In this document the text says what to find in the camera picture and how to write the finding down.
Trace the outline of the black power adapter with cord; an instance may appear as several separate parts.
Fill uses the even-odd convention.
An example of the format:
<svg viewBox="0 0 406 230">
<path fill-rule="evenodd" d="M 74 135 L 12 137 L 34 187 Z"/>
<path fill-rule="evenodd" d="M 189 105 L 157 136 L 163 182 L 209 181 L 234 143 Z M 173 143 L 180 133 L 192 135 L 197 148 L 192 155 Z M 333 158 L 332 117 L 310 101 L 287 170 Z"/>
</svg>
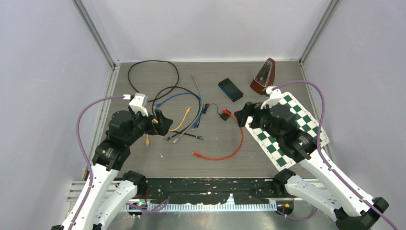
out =
<svg viewBox="0 0 406 230">
<path fill-rule="evenodd" d="M 204 108 L 203 108 L 203 110 L 202 110 L 202 113 L 205 114 L 205 113 L 207 112 L 208 108 L 209 108 L 211 105 L 214 105 L 214 106 L 216 107 L 216 113 L 217 113 L 217 114 L 219 115 L 219 117 L 220 117 L 221 119 L 223 119 L 224 121 L 226 121 L 226 120 L 230 117 L 230 114 L 228 114 L 228 113 L 225 113 L 225 112 L 220 113 L 219 107 L 218 107 L 218 105 L 215 104 L 215 103 L 206 103 L 206 104 L 204 105 Z"/>
</svg>

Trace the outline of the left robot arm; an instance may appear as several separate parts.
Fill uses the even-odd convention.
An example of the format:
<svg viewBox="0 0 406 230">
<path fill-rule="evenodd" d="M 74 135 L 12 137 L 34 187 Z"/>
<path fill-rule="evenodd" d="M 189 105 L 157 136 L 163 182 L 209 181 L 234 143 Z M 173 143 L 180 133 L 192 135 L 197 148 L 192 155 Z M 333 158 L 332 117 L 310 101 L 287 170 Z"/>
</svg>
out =
<svg viewBox="0 0 406 230">
<path fill-rule="evenodd" d="M 173 120 L 158 109 L 155 113 L 144 116 L 141 112 L 121 110 L 112 115 L 106 138 L 91 160 L 85 186 L 67 218 L 52 226 L 53 230 L 105 230 L 130 199 L 146 194 L 146 177 L 128 171 L 115 191 L 106 197 L 109 186 L 130 155 L 131 145 L 144 134 L 164 136 L 168 133 Z"/>
</svg>

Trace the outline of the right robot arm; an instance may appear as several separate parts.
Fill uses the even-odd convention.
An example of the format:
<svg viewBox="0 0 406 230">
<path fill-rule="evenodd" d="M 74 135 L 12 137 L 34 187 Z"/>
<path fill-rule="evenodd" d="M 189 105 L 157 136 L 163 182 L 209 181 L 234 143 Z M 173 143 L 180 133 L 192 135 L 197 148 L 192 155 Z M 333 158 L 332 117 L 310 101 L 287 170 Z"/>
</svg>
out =
<svg viewBox="0 0 406 230">
<path fill-rule="evenodd" d="M 317 137 L 302 131 L 295 114 L 286 105 L 261 107 L 248 102 L 234 113 L 240 127 L 260 128 L 273 138 L 282 153 L 306 168 L 324 186 L 320 189 L 289 169 L 273 178 L 273 190 L 278 196 L 293 195 L 308 202 L 328 215 L 340 230 L 370 230 L 388 209 L 382 197 L 372 197 L 355 186 L 345 176 L 338 176 L 339 168 L 318 149 Z"/>
</svg>

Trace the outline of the brown metronome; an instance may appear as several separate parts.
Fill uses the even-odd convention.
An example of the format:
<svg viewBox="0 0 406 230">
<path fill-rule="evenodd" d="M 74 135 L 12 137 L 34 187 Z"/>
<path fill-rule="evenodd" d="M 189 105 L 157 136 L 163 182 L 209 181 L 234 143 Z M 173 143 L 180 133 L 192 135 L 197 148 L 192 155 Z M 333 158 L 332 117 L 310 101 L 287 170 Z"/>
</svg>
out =
<svg viewBox="0 0 406 230">
<path fill-rule="evenodd" d="M 268 58 L 261 69 L 257 73 L 256 77 L 250 84 L 250 88 L 259 95 L 264 95 L 263 90 L 274 84 L 276 63 L 272 58 Z"/>
</svg>

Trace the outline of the green white chessboard mat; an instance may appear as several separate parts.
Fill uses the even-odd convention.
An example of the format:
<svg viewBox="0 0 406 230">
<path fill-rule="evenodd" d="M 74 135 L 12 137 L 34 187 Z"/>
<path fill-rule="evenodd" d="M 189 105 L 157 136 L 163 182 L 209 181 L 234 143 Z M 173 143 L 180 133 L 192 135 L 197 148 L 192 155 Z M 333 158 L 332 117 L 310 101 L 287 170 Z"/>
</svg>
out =
<svg viewBox="0 0 406 230">
<path fill-rule="evenodd" d="M 279 102 L 259 109 L 247 118 L 245 128 L 260 145 L 278 171 L 288 169 L 309 158 L 329 138 L 319 122 L 289 92 Z"/>
</svg>

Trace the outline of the small black blue switch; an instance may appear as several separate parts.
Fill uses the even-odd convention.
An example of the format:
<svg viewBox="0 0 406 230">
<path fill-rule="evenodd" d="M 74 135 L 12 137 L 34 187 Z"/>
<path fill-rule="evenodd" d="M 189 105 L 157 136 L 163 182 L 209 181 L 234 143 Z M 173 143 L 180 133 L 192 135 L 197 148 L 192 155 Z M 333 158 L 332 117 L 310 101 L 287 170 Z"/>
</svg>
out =
<svg viewBox="0 0 406 230">
<path fill-rule="evenodd" d="M 232 102 L 236 102 L 244 96 L 243 92 L 229 78 L 220 81 L 218 86 Z"/>
</svg>

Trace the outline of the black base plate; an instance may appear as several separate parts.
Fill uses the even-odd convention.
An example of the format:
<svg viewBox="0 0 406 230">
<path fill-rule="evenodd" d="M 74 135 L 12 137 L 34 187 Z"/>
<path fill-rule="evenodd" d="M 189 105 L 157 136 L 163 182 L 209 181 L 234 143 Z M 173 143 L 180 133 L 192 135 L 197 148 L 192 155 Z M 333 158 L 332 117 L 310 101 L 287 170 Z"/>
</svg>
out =
<svg viewBox="0 0 406 230">
<path fill-rule="evenodd" d="M 265 178 L 147 178 L 134 199 L 159 204 L 224 204 L 229 198 L 237 205 L 265 204 L 269 199 L 292 202 L 271 179 Z"/>
</svg>

